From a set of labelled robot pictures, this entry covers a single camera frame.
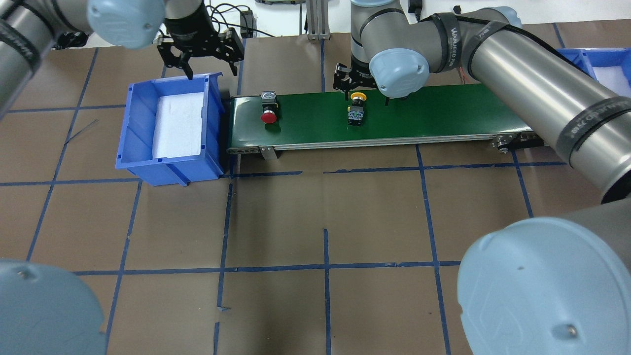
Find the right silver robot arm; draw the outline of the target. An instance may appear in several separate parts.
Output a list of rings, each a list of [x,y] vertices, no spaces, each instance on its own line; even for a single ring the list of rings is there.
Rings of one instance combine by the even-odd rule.
[[[527,218],[476,240],[457,275],[475,355],[630,353],[630,99],[522,27],[511,7],[410,23],[397,0],[352,0],[353,63],[334,88],[386,99],[459,68],[601,191],[598,205]]]

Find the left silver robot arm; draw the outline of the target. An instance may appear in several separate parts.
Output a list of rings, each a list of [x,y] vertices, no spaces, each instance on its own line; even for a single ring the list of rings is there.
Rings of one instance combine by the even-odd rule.
[[[180,56],[161,50],[164,64],[193,79],[189,59],[236,64],[245,56],[236,30],[217,32],[202,0],[3,0],[1,113],[13,105],[41,61],[64,34],[96,33],[128,49],[147,47],[165,26]],[[62,268],[1,260],[3,355],[104,355],[99,300]]]

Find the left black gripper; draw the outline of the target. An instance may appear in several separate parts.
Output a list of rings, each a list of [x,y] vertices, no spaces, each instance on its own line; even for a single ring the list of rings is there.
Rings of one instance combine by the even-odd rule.
[[[232,75],[238,75],[238,63],[245,58],[243,42],[232,27],[221,33],[214,28],[202,0],[167,0],[164,26],[167,34],[159,36],[156,47],[165,67],[183,70],[192,80],[190,58],[212,57],[228,63]]]

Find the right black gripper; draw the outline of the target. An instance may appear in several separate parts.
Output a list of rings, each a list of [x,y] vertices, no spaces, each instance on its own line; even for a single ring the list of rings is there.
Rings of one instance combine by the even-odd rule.
[[[357,88],[376,89],[377,84],[367,63],[351,63],[349,67],[337,63],[333,74],[333,88],[343,92],[345,101],[349,101],[351,91]],[[385,107],[389,102],[390,98],[385,97]]]

